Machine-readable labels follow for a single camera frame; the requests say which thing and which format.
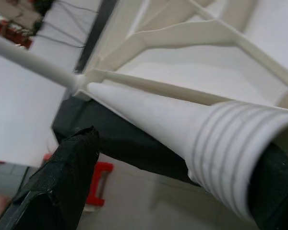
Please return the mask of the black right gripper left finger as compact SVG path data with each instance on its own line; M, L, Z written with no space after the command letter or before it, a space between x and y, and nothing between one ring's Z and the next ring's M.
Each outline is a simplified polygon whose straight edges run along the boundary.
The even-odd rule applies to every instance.
M0 230L76 230L99 157L99 142L93 126L61 142L5 208Z

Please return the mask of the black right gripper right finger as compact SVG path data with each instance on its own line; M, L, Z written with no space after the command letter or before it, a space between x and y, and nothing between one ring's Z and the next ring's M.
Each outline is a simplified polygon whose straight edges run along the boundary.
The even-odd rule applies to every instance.
M260 230L288 230L288 156L273 143L253 171L248 207Z

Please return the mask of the white plastic table leg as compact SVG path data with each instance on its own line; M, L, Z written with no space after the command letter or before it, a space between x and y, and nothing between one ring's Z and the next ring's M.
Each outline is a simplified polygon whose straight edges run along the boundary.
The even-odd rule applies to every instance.
M70 91L77 91L81 79L42 58L20 48L0 37L0 56L26 68L42 77L64 86Z
M288 156L288 109L202 105L95 82L87 92L182 157L194 182L248 221L248 186L259 158L272 143Z

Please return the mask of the white plastic children table top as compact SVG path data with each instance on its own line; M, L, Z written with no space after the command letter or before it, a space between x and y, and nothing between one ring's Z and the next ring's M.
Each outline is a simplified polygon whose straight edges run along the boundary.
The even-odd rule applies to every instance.
M288 0L119 0L89 52L93 83L288 109Z

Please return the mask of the red plastic stool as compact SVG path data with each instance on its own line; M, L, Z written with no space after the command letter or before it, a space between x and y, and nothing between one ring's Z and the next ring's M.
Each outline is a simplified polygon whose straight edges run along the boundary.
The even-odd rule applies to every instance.
M114 165L93 160L75 161L72 166L66 165L53 190L60 206L67 207L102 207L105 200L101 197L104 181Z

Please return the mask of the black tablecloth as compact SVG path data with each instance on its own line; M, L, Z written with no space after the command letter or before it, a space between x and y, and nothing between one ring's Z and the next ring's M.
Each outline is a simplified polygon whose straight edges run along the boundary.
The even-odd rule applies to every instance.
M180 156L100 103L76 97L63 101L52 125L57 141L88 127L99 132L103 154L141 170L194 184Z

